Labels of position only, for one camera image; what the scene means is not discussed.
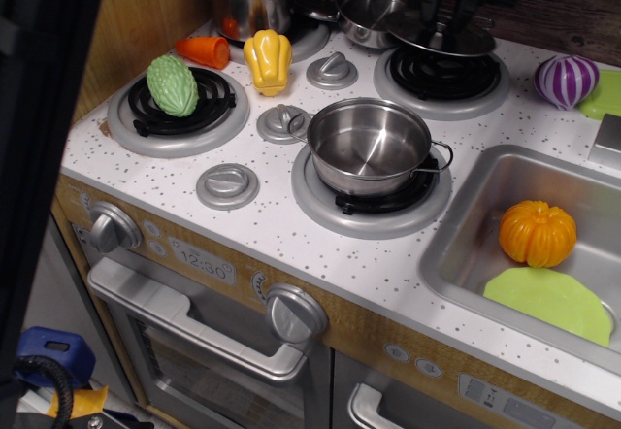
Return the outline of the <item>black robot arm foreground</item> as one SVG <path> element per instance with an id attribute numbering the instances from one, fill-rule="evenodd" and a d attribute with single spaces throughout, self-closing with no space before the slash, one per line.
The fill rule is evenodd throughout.
<path id="1" fill-rule="evenodd" d="M 16 348 L 101 0 L 1 0 L 1 396 Z"/>

